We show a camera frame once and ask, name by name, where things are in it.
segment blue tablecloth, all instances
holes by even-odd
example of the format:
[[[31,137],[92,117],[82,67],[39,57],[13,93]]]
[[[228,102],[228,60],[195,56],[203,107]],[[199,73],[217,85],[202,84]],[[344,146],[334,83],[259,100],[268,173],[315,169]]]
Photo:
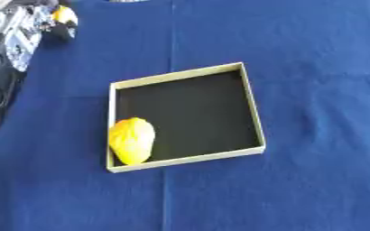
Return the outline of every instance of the blue tablecloth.
[[[78,2],[0,128],[0,230],[370,230],[370,0]],[[112,174],[108,84],[243,61],[264,155]]]

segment tray rim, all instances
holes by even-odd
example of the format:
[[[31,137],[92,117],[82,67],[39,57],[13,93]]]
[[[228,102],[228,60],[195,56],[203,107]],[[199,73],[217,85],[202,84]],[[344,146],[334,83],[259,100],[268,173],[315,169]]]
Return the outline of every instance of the tray rim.
[[[170,166],[188,162],[203,162],[209,160],[216,160],[222,158],[236,157],[249,154],[260,154],[263,153],[266,148],[266,141],[264,138],[264,131],[262,129],[261,121],[258,115],[256,103],[254,101],[254,95],[252,92],[252,87],[250,81],[248,80],[247,73],[245,70],[245,65],[243,62],[235,62],[224,65],[212,66],[201,69],[189,69],[184,71],[172,72],[167,74],[155,75],[150,77],[144,77],[139,79],[129,79],[124,81],[118,81],[110,84],[109,87],[109,109],[108,109],[108,125],[107,132],[116,123],[116,91],[125,88],[135,88],[140,86],[146,86],[151,84],[170,82],[181,79],[189,79],[196,77],[203,77],[211,74],[218,74],[222,72],[228,72],[232,70],[240,70],[241,78],[243,81],[243,86],[245,88],[245,93],[247,94],[248,105],[250,108],[251,116],[253,118],[255,132],[258,135],[258,141],[260,143],[257,147],[234,150],[228,152],[215,152],[210,154],[203,154],[197,156],[176,158],[163,161],[155,162],[144,162],[135,165],[122,165],[115,166],[114,154],[109,148],[108,141],[106,141],[106,169],[113,173],[123,172],[123,171],[134,171],[141,169],[149,169],[162,166]]]

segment yellow object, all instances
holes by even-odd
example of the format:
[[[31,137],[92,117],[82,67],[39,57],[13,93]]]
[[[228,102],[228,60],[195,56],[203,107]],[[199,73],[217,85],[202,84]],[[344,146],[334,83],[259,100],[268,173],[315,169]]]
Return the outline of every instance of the yellow object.
[[[141,118],[121,120],[109,129],[109,146],[124,164],[145,162],[152,154],[155,132]]]
[[[59,23],[67,23],[72,21],[74,24],[79,25],[79,19],[77,15],[70,8],[59,5],[59,8],[51,15],[51,18]]]

